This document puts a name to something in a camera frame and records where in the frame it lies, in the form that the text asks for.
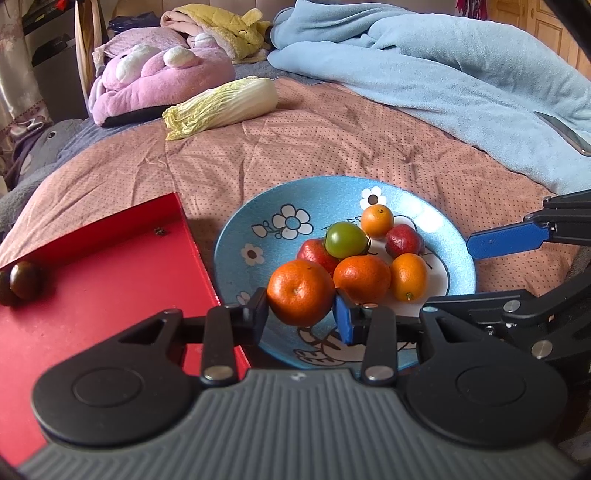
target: tangerine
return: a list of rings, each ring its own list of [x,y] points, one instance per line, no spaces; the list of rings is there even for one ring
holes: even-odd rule
[[[420,299],[427,291],[428,271],[425,261],[415,254],[402,254],[390,265],[390,290],[399,301]]]
[[[286,325],[311,327],[332,308],[335,284],[318,263],[292,260],[271,275],[267,299],[271,310]]]
[[[390,286],[388,266],[374,255],[347,257],[333,273],[335,287],[341,288],[355,303],[377,303]]]
[[[370,205],[361,215],[361,230],[370,238],[385,237],[393,226],[394,215],[385,205]]]

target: stuffed bunny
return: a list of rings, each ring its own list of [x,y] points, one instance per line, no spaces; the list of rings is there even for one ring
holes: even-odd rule
[[[147,121],[234,78],[232,61],[212,37],[200,39],[190,50],[136,45],[105,66],[92,86],[88,107],[99,126]]]

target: pink bedspread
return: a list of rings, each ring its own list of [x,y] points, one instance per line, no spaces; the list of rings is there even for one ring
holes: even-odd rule
[[[163,121],[107,138],[48,177],[0,245],[0,265],[107,215],[179,192],[208,268],[216,237],[245,201],[316,175],[382,180],[443,211],[464,236],[520,221],[548,190],[405,113],[335,85],[276,81],[276,112],[165,142]],[[564,280],[576,247],[478,263],[479,289],[542,294]]]

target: gray gripper base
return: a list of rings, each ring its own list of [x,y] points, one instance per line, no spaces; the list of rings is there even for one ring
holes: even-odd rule
[[[31,480],[565,480],[577,466],[545,442],[481,451],[445,442],[397,394],[348,370],[250,370],[205,391],[160,437],[92,452],[49,445]]]

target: red box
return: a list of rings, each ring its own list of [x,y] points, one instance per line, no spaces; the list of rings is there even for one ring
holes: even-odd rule
[[[0,307],[0,454],[13,465],[46,443],[31,409],[33,385],[45,370],[167,308],[201,316],[219,305],[174,193],[19,260],[39,265],[48,279],[39,300]],[[249,364],[240,347],[235,353],[243,377]],[[188,347],[187,373],[199,373],[200,355],[201,345]]]

